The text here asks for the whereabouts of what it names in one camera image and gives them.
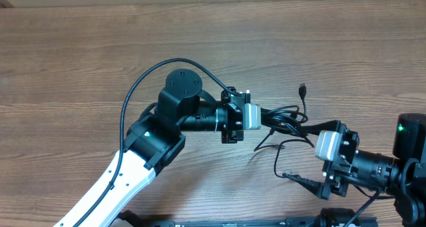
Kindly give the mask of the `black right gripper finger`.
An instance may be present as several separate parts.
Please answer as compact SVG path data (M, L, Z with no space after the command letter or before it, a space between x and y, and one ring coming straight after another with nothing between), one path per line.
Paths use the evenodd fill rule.
M340 128L341 128L340 120L331 120L331 121L323 122L320 124L315 124L310 126L301 126L301 132L303 134L313 134L313 135L319 136L320 132L323 130L339 132Z
M321 197L321 193L322 193L322 190L323 190L323 183L322 182L310 180L308 178L302 178L298 174L283 173L282 176L284 178L287 178L287 179L290 179L294 182L297 182L298 184L303 186L306 190L308 190L309 192L311 192L315 196Z

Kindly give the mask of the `black cable silver plug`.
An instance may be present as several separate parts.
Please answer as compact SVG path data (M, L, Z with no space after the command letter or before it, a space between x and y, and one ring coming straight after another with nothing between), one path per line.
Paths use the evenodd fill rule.
M300 138L293 138L293 139L283 140L279 144L267 144L267 145L264 145L264 143L267 141L267 139L269 137L271 137L275 132L276 132L276 129L271 128L270 131L269 131L269 133L260 141L260 143L253 149L253 151L257 152L257 151L265 149L265 148L275 148L276 149L276 157L274 159L274 175L277 176L278 178L288 178L286 176L286 173L278 174L278 171L277 171L277 164L278 164L278 161L279 161L279 157L280 157L281 151L283 149L285 149L285 144L291 143L291 142L302 142L302 143L308 144L311 147L314 147L314 144L307 137L300 137Z

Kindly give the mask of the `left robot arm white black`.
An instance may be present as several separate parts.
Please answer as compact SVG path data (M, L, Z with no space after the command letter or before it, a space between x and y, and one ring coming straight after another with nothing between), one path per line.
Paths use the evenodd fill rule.
M197 73L172 71L157 102L127 130L122 150L57 226L110 226L177 157L185 145L185 130L219 131L222 143L234 144L244 139L244 131L260 125L260 106L251 102L249 92L236 94L229 87L217 101L203 90Z

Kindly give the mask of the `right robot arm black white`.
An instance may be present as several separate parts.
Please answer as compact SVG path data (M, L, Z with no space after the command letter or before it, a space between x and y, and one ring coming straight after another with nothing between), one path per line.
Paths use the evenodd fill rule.
M360 150L358 134L339 120L305 126L303 131L318 136L315 156L324 162L325 180L286 173L282 177L324 200L330 194L345 196L349 185L373 191L371 201L388 194L404 226L425 225L424 114L399 115L392 156Z

